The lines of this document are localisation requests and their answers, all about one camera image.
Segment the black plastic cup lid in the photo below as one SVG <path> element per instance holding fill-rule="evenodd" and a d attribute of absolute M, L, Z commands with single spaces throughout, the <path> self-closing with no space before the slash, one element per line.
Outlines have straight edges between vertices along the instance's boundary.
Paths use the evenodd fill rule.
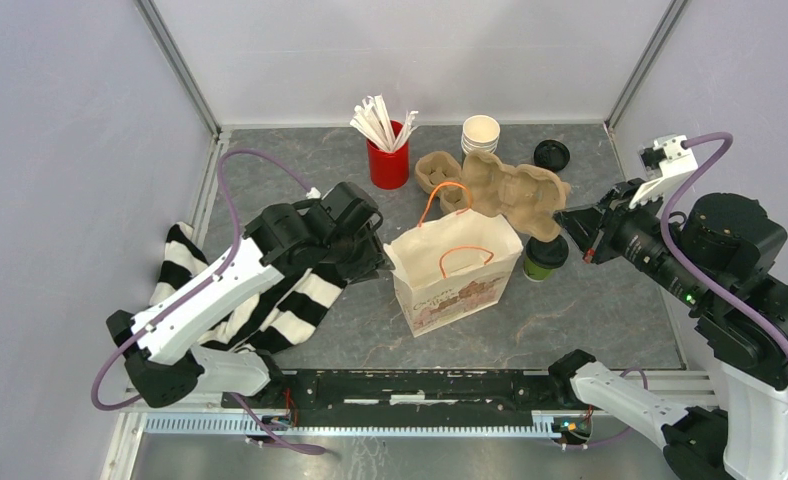
<path fill-rule="evenodd" d="M 569 246 L 562 236 L 548 242 L 531 237 L 526 243 L 525 255 L 528 267 L 555 270 L 567 261 Z"/>

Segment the brown pulp cup carrier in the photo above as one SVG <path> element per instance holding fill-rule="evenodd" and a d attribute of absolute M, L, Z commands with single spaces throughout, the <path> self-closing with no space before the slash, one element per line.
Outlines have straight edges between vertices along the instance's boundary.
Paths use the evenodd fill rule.
<path fill-rule="evenodd" d="M 461 183 L 475 211 L 502 215 L 516 231 L 540 242 L 559 236 L 553 215 L 566 207 L 571 185 L 556 173 L 534 165 L 505 164 L 493 153 L 476 150 L 465 156 Z"/>

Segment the green paper coffee cup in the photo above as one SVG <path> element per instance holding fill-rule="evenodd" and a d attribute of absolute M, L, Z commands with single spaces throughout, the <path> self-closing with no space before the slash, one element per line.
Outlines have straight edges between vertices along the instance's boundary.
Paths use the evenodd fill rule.
<path fill-rule="evenodd" d="M 523 272 L 529 281 L 542 282 L 552 275 L 554 268 L 544 267 L 529 258 L 525 258 L 523 262 Z"/>

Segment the beige paper gift bag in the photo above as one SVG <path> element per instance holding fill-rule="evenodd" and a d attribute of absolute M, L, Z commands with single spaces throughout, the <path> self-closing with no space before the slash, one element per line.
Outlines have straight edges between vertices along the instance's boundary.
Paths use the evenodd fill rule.
<path fill-rule="evenodd" d="M 499 302 L 523 251 L 519 234 L 505 217 L 476 212 L 473 197 L 458 187 L 466 206 L 440 219 L 420 218 L 417 226 L 386 244 L 394 293 L 411 333 L 419 337 Z"/>

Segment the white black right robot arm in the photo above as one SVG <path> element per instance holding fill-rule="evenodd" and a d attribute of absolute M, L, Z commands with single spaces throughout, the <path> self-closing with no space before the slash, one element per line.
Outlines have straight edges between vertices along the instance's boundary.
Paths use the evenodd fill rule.
<path fill-rule="evenodd" d="M 597 203 L 555 214 L 591 264 L 623 258 L 689 308 L 721 364 L 725 409 L 666 400 L 576 350 L 549 369 L 547 392 L 561 408 L 594 405 L 644 435 L 681 479 L 788 479 L 788 285 L 770 274 L 785 229 L 755 200 L 699 198 L 665 230 L 660 202 L 633 206 L 641 181 L 615 185 Z M 665 232 L 672 242 L 663 239 Z M 725 288 L 772 325 L 764 331 L 717 294 Z"/>

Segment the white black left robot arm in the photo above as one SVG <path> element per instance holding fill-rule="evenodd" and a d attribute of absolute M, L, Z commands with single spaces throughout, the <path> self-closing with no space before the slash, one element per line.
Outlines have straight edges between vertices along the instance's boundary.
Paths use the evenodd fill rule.
<path fill-rule="evenodd" d="M 274 204 L 167 300 L 137 314 L 114 312 L 106 325 L 139 399 L 163 408 L 192 392 L 237 393 L 276 405 L 284 381 L 267 353 L 205 348 L 200 336 L 245 300 L 320 264 L 349 282 L 377 277 L 391 266 L 376 234 L 381 223 L 377 203 L 352 182 L 320 199 Z"/>

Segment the stack of black lids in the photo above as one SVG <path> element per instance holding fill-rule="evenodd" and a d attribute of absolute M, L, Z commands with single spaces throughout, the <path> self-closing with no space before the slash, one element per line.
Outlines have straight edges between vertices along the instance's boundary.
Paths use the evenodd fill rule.
<path fill-rule="evenodd" d="M 554 139 L 541 141 L 533 151 L 533 164 L 554 173 L 565 169 L 570 159 L 569 149 L 562 142 Z"/>

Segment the black white striped cloth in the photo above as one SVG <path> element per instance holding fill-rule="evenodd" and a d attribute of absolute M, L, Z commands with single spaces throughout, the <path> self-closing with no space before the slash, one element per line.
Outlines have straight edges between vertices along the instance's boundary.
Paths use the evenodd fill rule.
<path fill-rule="evenodd" d="M 208 265 L 192 234 L 193 228 L 184 222 L 168 230 L 151 306 L 166 300 Z M 333 265 L 318 265 L 248 298 L 201 335 L 198 343 L 232 353 L 279 353 L 309 340 L 346 286 Z"/>

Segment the red straw holder cup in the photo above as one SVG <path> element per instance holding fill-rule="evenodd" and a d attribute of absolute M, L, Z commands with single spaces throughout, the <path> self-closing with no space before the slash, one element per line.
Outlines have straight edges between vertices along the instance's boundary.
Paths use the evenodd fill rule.
<path fill-rule="evenodd" d="M 410 176 L 409 142 L 393 153 L 379 149 L 371 140 L 366 141 L 366 147 L 369 177 L 376 187 L 395 190 L 406 184 Z"/>

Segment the stack of paper cups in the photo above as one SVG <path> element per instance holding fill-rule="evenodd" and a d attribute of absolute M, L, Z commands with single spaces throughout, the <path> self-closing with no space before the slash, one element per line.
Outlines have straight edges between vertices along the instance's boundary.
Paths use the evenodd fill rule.
<path fill-rule="evenodd" d="M 461 148 L 464 155 L 474 151 L 494 153 L 497 149 L 501 126 L 488 115 L 473 115 L 462 125 Z"/>

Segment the white wrapped straws bundle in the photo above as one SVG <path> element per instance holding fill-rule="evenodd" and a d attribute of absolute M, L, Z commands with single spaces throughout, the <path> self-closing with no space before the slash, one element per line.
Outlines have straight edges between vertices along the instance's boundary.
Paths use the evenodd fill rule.
<path fill-rule="evenodd" d="M 394 153 L 404 147 L 416 127 L 413 125 L 419 112 L 409 111 L 403 126 L 394 133 L 392 119 L 382 95 L 366 96 L 354 107 L 349 125 L 386 153 Z"/>

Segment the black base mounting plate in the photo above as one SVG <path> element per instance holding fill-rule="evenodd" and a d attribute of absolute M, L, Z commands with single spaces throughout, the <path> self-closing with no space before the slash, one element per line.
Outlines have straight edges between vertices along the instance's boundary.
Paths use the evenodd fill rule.
<path fill-rule="evenodd" d="M 300 427 L 527 426 L 534 412 L 590 410 L 546 371 L 520 369 L 299 369 L 246 403 L 256 414 L 295 413 Z"/>

